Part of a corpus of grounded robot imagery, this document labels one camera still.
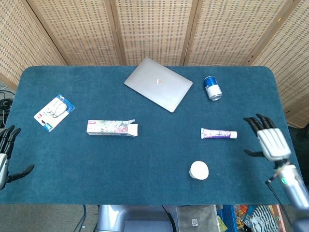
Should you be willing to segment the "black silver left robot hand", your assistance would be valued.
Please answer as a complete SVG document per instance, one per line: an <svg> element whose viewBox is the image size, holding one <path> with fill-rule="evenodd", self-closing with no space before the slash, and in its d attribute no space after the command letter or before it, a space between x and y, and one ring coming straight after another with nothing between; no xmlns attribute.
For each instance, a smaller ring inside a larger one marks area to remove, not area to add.
<svg viewBox="0 0 309 232"><path fill-rule="evenodd" d="M21 179L34 169L35 165L30 165L25 170L9 175L9 163L14 148L14 142L21 129L14 129L15 125L10 126L0 132L0 189L3 190L7 183Z"/></svg>

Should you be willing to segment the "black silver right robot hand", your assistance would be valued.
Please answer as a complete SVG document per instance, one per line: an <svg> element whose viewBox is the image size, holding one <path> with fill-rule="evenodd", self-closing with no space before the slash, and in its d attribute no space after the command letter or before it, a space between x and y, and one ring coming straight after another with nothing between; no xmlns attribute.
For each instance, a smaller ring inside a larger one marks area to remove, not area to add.
<svg viewBox="0 0 309 232"><path fill-rule="evenodd" d="M251 157L265 157L270 162L288 160L291 155L291 150L282 131L277 128L267 116L256 114L260 119L255 117L245 117L244 120L252 128L262 151L252 152L245 149L244 152Z"/></svg>

